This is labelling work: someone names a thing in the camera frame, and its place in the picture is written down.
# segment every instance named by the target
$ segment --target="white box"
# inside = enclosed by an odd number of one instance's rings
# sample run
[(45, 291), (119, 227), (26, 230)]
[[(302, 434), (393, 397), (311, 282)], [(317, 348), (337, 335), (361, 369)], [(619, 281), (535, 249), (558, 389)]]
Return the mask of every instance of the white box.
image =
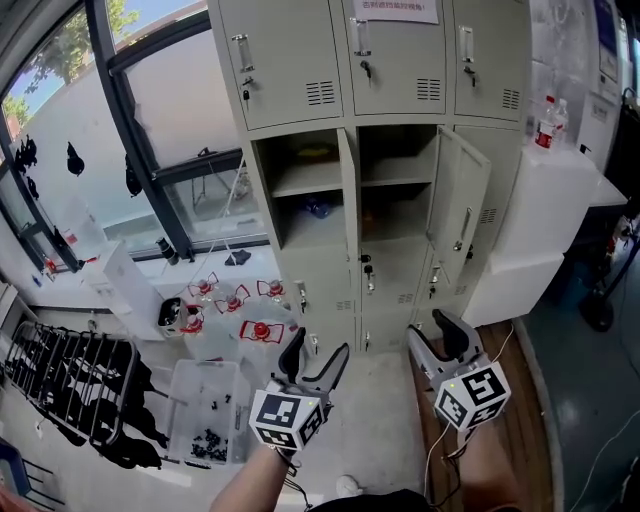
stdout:
[(496, 265), (493, 256), (462, 319), (473, 327), (528, 314), (560, 268), (564, 256), (526, 259), (518, 266)]
[(85, 264), (82, 277), (131, 334), (141, 340), (166, 339), (157, 326), (163, 298), (122, 242), (109, 242), (97, 261)]
[(492, 258), (499, 266), (521, 265), (566, 252), (582, 224), (600, 174), (575, 148), (526, 147)]

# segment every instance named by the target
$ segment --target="clear plastic container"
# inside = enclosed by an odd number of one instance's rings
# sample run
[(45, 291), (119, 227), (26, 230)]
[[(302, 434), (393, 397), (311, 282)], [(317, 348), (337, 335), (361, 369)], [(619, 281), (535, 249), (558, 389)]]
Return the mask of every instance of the clear plastic container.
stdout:
[[(250, 409), (251, 386), (237, 363), (178, 361), (167, 400), (167, 455), (205, 468), (246, 462)], [(220, 442), (207, 452), (208, 431)], [(194, 444), (206, 455), (196, 456)], [(225, 448), (224, 460), (211, 457)]]

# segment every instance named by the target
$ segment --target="drying rack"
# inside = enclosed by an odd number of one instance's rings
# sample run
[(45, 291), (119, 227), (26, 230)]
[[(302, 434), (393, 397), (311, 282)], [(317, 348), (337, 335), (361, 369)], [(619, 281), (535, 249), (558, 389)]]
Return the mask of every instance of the drying rack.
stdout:
[[(119, 362), (121, 369), (126, 366), (126, 371), (122, 372), (115, 369), (114, 354), (118, 349), (120, 356), (123, 351), (127, 355), (127, 347), (130, 347), (130, 357), (124, 365), (122, 361)], [(107, 353), (109, 356), (105, 366), (98, 360), (101, 354), (106, 355)], [(126, 404), (131, 379), (139, 360), (140, 354), (136, 346), (127, 339), (88, 331), (76, 332), (27, 321), (20, 325), (13, 337), (5, 360), (5, 374), (12, 385), (20, 390), (45, 418), (71, 430), (93, 446), (100, 447), (113, 443), (122, 431), (122, 410)], [(83, 378), (87, 377), (86, 381), (78, 381), (81, 371), (84, 372)], [(49, 390), (52, 383), (57, 382), (61, 377), (60, 372), (64, 372), (61, 394), (64, 394), (67, 389), (72, 390), (69, 391), (70, 398), (64, 417), (51, 410), (49, 401)], [(113, 379), (117, 379), (119, 389), (113, 389)], [(107, 380), (110, 381), (110, 385), (105, 390)], [(100, 383), (99, 392), (95, 406), (90, 406), (89, 404), (93, 403), (91, 399), (94, 387), (97, 385), (94, 382)], [(80, 403), (76, 402), (76, 407), (72, 410), (73, 390), (79, 393)], [(104, 414), (98, 414), (100, 404), (103, 403), (101, 398), (115, 404), (115, 415), (107, 418), (106, 421)], [(65, 410), (64, 405), (60, 409), (59, 404), (60, 402), (56, 405), (56, 409), (58, 411)], [(87, 421), (87, 414), (89, 414), (90, 421)], [(98, 428), (102, 428), (106, 423), (107, 428), (111, 431), (107, 439), (94, 437), (98, 418), (100, 418)]]

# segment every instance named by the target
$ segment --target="white cable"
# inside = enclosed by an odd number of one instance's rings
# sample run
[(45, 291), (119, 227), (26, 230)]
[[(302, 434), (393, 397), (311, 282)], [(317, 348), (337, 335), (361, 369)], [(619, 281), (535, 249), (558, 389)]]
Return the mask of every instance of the white cable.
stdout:
[(629, 417), (627, 422), (624, 424), (624, 427), (622, 427), (615, 436), (610, 438), (606, 443), (604, 443), (604, 446), (602, 448), (600, 448), (600, 451), (598, 452), (598, 455), (596, 455), (596, 458), (594, 459), (593, 464), (591, 465), (591, 470), (589, 471), (589, 476), (587, 477), (587, 481), (585, 482), (584, 487), (582, 488), (582, 492), (580, 493), (580, 496), (578, 496), (578, 499), (573, 504), (573, 507), (571, 507), (571, 510), (569, 510), (569, 512), (573, 512), (574, 511), (574, 509), (578, 506), (578, 503), (580, 503), (580, 500), (584, 496), (584, 493), (587, 491), (587, 488), (589, 487), (589, 483), (591, 482), (591, 477), (593, 476), (593, 472), (596, 469), (596, 464), (598, 463), (598, 459), (600, 458), (600, 455), (602, 455), (602, 453), (605, 451), (607, 446), (609, 446), (613, 441), (615, 441), (616, 439), (618, 439), (618, 437), (620, 437), (620, 435), (629, 426), (629, 423), (631, 423), (633, 418), (635, 418), (638, 414), (640, 414), (640, 409), (637, 410), (636, 412), (634, 412)]
[[(220, 222), (220, 224), (218, 225), (218, 229), (213, 235), (214, 237), (222, 230), (222, 227), (224, 226), (224, 219), (225, 219), (225, 217), (227, 215), (229, 215), (229, 207), (231, 206), (231, 200), (233, 199), (233, 194), (234, 194), (234, 192), (236, 190), (236, 186), (238, 185), (238, 179), (240, 178), (240, 174), (242, 172), (242, 166), (243, 165), (244, 165), (244, 156), (242, 157), (242, 160), (240, 160), (240, 167), (238, 167), (238, 171), (236, 172), (236, 177), (233, 180), (233, 185), (231, 185), (231, 191), (229, 192), (229, 198), (227, 199), (227, 203), (224, 205), (224, 208), (222, 210), (220, 210), (218, 212), (218, 214), (216, 215), (216, 218), (220, 218), (222, 220), (222, 222)], [(225, 238), (223, 241), (224, 241), (225, 245), (227, 246), (227, 250), (229, 250), (229, 252), (231, 252), (231, 249), (229, 248), (229, 244), (227, 243), (227, 239)], [(202, 263), (200, 264), (198, 269), (193, 273), (193, 276), (191, 276), (191, 279), (189, 279), (189, 281), (187, 281), (187, 284), (184, 285), (184, 288), (182, 288), (178, 293), (176, 293), (174, 295), (174, 297), (177, 297), (178, 295), (181, 295), (182, 292), (184, 292), (187, 288), (189, 288), (189, 285), (193, 282), (193, 280), (196, 278), (196, 276), (200, 273), (200, 271), (204, 267), (205, 263), (207, 263), (207, 260), (209, 259), (209, 256), (211, 256), (211, 253), (213, 252), (213, 248), (216, 246), (217, 242), (218, 242), (218, 239), (215, 238), (213, 240), (213, 243), (211, 244), (211, 248), (209, 249), (209, 252), (207, 253), (207, 255), (202, 260)], [(233, 255), (231, 255), (231, 258), (233, 259), (233, 261), (235, 263), (236, 259), (233, 257)]]
[(425, 498), (427, 498), (427, 486), (428, 486), (427, 482), (429, 478), (429, 461), (431, 460), (431, 453), (433, 452), (433, 449), (436, 447), (436, 445), (442, 440), (444, 435), (447, 433), (447, 430), (449, 430), (450, 426), (451, 426), (451, 423), (447, 423), (447, 426), (442, 431), (442, 434), (440, 434), (440, 437), (436, 439), (436, 442), (431, 445), (431, 449), (429, 450), (429, 454), (427, 455), (427, 466), (424, 468), (424, 497)]
[(502, 343), (500, 352), (498, 352), (498, 355), (493, 358), (493, 361), (491, 361), (492, 363), (495, 363), (498, 360), (498, 358), (502, 355), (502, 351), (504, 350), (504, 347), (507, 346), (507, 341), (509, 341), (509, 338), (511, 338), (511, 335), (513, 334), (514, 329), (515, 329), (515, 326), (513, 325), (513, 322), (511, 322), (511, 332), (509, 333), (509, 336), (507, 336), (504, 342)]

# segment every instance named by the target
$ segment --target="black cable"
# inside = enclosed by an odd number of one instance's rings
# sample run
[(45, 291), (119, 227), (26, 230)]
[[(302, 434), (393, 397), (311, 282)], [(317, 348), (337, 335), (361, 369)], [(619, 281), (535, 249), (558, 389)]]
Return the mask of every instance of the black cable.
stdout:
[(305, 503), (304, 512), (307, 512), (308, 510), (311, 510), (311, 508), (313, 508), (313, 505), (311, 505), (309, 503), (309, 500), (307, 499), (307, 493), (304, 491), (304, 489), (300, 485), (293, 482), (292, 480), (289, 480), (288, 478), (284, 479), (284, 485), (289, 487), (289, 489), (293, 489), (294, 491), (298, 491), (300, 494), (302, 494), (302, 497), (304, 498), (304, 503)]
[(451, 491), (449, 494), (447, 494), (447, 496), (440, 503), (437, 503), (435, 505), (431, 505), (432, 507), (435, 507), (436, 509), (440, 508), (449, 499), (451, 499), (451, 497), (455, 493), (457, 493), (460, 490), (460, 487), (462, 486), (462, 480), (460, 479), (460, 470), (458, 469), (458, 463), (457, 463), (456, 459), (445, 457), (444, 460), (446, 460), (449, 464), (451, 464), (453, 466), (453, 469), (456, 472), (456, 477), (458, 478), (458, 484), (456, 485), (456, 488), (453, 491)]

